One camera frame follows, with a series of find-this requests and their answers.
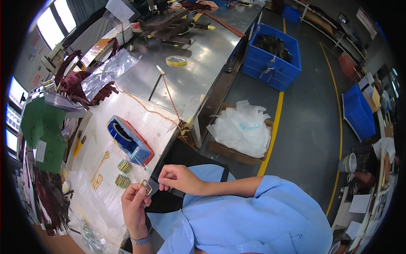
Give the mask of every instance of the paper sheet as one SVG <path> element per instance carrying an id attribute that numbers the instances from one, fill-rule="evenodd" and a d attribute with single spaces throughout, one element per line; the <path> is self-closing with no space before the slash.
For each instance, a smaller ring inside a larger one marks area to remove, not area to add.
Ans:
<path id="1" fill-rule="evenodd" d="M 365 88 L 364 92 L 367 94 L 369 98 L 372 98 L 372 94 L 374 93 L 374 88 L 370 85 L 367 85 L 367 88 Z"/>
<path id="2" fill-rule="evenodd" d="M 128 23 L 128 20 L 134 15 L 134 12 L 121 0 L 109 0 L 106 4 L 106 9 L 123 24 Z"/>
<path id="3" fill-rule="evenodd" d="M 352 221 L 350 223 L 350 225 L 348 226 L 346 233 L 352 240 L 354 240 L 357 237 L 357 235 L 359 234 L 360 229 L 361 229 L 361 223 Z"/>
<path id="4" fill-rule="evenodd" d="M 350 213 L 366 213 L 371 194 L 354 195 L 350 206 Z"/>
<path id="5" fill-rule="evenodd" d="M 364 88 L 368 84 L 367 77 L 363 77 L 359 82 L 358 82 L 358 87 L 362 91 L 362 88 Z"/>

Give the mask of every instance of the window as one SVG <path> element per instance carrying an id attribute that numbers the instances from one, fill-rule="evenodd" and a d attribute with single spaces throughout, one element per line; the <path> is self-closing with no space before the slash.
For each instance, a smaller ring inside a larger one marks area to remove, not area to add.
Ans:
<path id="1" fill-rule="evenodd" d="M 73 19 L 71 11 L 69 10 L 66 0 L 56 0 L 55 7 L 60 18 L 62 19 L 63 25 L 66 27 L 66 30 L 68 30 L 68 33 L 70 33 L 76 27 L 76 23 Z"/>
<path id="2" fill-rule="evenodd" d="M 51 50 L 65 38 L 52 15 L 51 8 L 48 8 L 41 17 L 39 17 L 37 25 L 42 37 L 44 37 Z"/>
<path id="3" fill-rule="evenodd" d="M 54 13 L 56 9 L 57 13 L 55 14 L 60 17 L 62 24 L 60 21 L 59 23 L 56 21 L 51 8 L 53 8 Z M 38 19 L 37 25 L 42 37 L 48 43 L 51 50 L 65 38 L 65 35 L 67 35 L 66 32 L 69 33 L 76 27 L 75 20 L 73 19 L 66 0 L 56 0 L 52 3 L 51 7 L 47 8 Z"/>
<path id="4" fill-rule="evenodd" d="M 6 143 L 10 149 L 17 152 L 17 137 L 8 130 L 6 130 Z"/>
<path id="5" fill-rule="evenodd" d="M 20 108 L 23 107 L 24 102 L 20 103 L 21 96 L 28 97 L 28 92 L 20 85 L 20 83 L 14 78 L 11 78 L 9 98 Z"/>
<path id="6" fill-rule="evenodd" d="M 15 111 L 8 104 L 7 104 L 6 122 L 15 131 L 18 132 L 20 130 L 21 115 L 19 113 L 17 113 L 17 111 Z"/>
<path id="7" fill-rule="evenodd" d="M 366 29 L 371 35 L 371 38 L 374 39 L 377 32 L 374 28 L 374 25 L 370 22 L 369 18 L 367 17 L 367 15 L 365 14 L 364 10 L 361 7 L 358 9 L 356 17 L 366 27 Z"/>

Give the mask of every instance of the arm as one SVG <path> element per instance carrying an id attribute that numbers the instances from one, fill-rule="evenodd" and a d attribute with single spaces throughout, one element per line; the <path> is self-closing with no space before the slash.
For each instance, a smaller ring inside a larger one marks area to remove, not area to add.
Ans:
<path id="1" fill-rule="evenodd" d="M 148 237 L 144 207 L 150 204 L 150 197 L 138 184 L 130 185 L 122 195 L 124 222 L 132 239 L 141 240 Z M 133 254 L 153 254 L 151 242 L 143 245 L 132 244 L 132 252 Z"/>
<path id="2" fill-rule="evenodd" d="M 255 176 L 230 182 L 204 182 L 202 196 L 233 195 L 251 198 L 255 195 L 262 178 Z"/>
<path id="3" fill-rule="evenodd" d="M 148 237 L 148 230 L 147 226 L 143 226 L 142 228 L 139 228 L 136 232 L 131 233 L 130 232 L 130 237 L 132 239 L 143 239 Z M 132 244 L 132 253 L 133 254 L 154 254 L 151 242 L 142 244 L 142 245 L 135 245 Z"/>
<path id="4" fill-rule="evenodd" d="M 158 177 L 159 190 L 175 188 L 196 196 L 235 195 L 253 197 L 262 176 L 230 182 L 204 182 L 184 165 L 165 165 Z"/>

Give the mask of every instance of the tape dispenser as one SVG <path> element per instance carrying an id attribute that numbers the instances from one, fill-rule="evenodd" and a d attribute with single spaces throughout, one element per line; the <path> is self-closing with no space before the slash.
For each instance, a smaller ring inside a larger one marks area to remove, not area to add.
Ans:
<path id="1" fill-rule="evenodd" d="M 123 118 L 114 115 L 108 121 L 107 129 L 132 163 L 143 166 L 154 157 L 154 152 L 147 141 Z"/>

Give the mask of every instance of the metal watch band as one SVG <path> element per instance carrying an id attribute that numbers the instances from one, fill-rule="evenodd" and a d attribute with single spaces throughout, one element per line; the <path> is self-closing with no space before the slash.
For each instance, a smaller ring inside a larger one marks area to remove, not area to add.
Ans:
<path id="1" fill-rule="evenodd" d="M 134 244 L 134 245 L 143 245 L 143 244 L 149 243 L 149 241 L 151 240 L 151 236 L 148 234 L 147 237 L 139 239 L 139 240 L 132 239 L 131 237 L 130 237 L 130 239 L 131 239 L 132 244 Z"/>

